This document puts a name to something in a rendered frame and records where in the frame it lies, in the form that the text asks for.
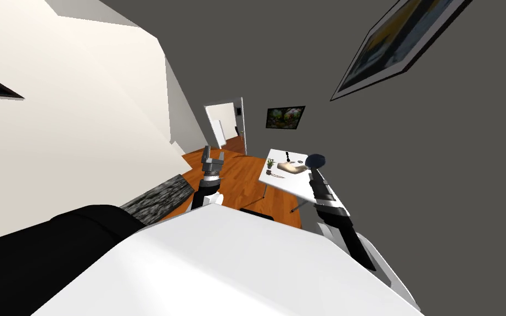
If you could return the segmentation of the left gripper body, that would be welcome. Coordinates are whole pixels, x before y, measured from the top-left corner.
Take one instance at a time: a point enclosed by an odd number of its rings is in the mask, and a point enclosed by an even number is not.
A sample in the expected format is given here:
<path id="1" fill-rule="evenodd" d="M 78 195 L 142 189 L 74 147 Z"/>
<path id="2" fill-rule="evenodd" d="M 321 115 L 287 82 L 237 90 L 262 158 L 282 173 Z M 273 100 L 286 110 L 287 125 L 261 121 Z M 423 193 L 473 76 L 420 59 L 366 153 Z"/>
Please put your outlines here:
<path id="1" fill-rule="evenodd" d="M 204 177 L 219 177 L 224 159 L 207 158 L 202 159 L 201 163 L 203 164 L 202 171 L 204 172 Z"/>

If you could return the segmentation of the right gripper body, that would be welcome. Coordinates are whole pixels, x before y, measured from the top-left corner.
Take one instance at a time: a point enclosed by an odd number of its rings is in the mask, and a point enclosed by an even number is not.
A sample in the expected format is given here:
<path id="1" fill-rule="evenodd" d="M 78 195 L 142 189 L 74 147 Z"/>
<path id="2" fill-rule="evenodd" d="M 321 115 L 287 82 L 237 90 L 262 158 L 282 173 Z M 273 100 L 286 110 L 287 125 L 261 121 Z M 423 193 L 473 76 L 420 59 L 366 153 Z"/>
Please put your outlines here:
<path id="1" fill-rule="evenodd" d="M 325 206 L 340 206 L 340 203 L 331 192 L 330 186 L 317 168 L 310 168 L 309 184 L 311 190 L 313 191 L 316 204 Z"/>

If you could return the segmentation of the white door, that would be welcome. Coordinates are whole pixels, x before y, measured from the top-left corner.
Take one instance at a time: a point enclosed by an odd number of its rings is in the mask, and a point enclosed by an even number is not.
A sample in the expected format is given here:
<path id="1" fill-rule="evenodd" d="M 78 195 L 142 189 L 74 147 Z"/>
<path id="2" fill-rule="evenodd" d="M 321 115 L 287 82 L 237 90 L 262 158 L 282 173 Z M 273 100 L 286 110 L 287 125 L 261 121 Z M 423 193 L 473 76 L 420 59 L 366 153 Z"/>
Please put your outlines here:
<path id="1" fill-rule="evenodd" d="M 217 147 L 222 149 L 227 144 L 222 122 L 221 120 L 210 120 L 210 123 L 215 136 Z"/>

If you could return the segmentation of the white table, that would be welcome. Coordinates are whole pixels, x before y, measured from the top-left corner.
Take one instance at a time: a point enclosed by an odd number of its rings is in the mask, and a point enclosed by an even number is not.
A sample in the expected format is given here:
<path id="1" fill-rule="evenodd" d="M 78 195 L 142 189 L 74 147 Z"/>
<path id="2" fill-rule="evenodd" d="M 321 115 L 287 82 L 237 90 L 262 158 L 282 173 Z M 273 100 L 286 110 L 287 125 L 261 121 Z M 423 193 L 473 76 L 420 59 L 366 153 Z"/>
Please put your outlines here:
<path id="1" fill-rule="evenodd" d="M 349 212 L 345 209 L 336 194 L 334 194 L 331 187 L 331 192 L 340 203 L 340 206 L 325 206 L 316 204 L 313 191 L 311 190 L 309 184 L 310 169 L 305 166 L 305 159 L 307 156 L 309 155 L 286 153 L 281 150 L 272 149 L 268 154 L 268 158 L 274 161 L 274 165 L 270 169 L 268 167 L 264 167 L 260 174 L 259 181 L 312 203 L 321 218 L 349 218 Z M 306 170 L 294 174 L 278 168 L 278 165 L 285 164 L 288 160 L 290 160 L 291 165 L 294 168 L 298 169 L 306 167 Z"/>

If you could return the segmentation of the dark grey mottled slab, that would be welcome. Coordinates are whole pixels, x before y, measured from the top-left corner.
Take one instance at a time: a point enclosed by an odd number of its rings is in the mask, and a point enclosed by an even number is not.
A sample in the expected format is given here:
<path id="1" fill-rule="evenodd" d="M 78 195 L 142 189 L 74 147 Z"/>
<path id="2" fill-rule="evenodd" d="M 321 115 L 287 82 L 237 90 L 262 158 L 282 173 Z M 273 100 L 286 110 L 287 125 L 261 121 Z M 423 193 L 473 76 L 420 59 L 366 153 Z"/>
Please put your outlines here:
<path id="1" fill-rule="evenodd" d="M 192 186 L 178 174 L 120 208 L 145 225 L 154 224 L 178 208 L 194 194 Z"/>

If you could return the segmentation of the small green framed picture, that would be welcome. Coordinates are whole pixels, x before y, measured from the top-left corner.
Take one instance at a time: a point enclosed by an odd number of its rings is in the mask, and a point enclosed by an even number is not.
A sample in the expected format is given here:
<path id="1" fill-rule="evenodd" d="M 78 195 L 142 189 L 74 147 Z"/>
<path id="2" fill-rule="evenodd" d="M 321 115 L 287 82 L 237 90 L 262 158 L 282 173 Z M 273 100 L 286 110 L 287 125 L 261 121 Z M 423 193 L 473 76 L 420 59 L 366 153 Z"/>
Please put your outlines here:
<path id="1" fill-rule="evenodd" d="M 270 108 L 267 110 L 266 128 L 297 129 L 305 106 Z"/>

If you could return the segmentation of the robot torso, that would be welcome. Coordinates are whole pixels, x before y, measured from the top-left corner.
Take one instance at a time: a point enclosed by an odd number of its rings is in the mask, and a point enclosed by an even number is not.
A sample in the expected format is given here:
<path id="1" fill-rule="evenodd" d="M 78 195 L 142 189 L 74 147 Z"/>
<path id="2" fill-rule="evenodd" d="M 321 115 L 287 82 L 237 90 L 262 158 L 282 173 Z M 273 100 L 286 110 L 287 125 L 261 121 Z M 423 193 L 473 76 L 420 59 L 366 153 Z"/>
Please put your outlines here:
<path id="1" fill-rule="evenodd" d="M 324 236 L 218 204 L 120 242 L 32 316 L 424 316 Z"/>

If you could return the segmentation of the large framed picture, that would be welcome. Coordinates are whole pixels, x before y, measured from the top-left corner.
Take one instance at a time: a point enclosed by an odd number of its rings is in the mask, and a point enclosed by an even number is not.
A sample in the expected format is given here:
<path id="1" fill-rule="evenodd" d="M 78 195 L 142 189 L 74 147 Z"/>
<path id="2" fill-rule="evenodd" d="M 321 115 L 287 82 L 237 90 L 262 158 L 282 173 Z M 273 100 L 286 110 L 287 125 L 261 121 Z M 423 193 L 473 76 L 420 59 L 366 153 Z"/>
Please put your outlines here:
<path id="1" fill-rule="evenodd" d="M 397 0 L 368 31 L 331 96 L 406 72 L 473 0 Z"/>

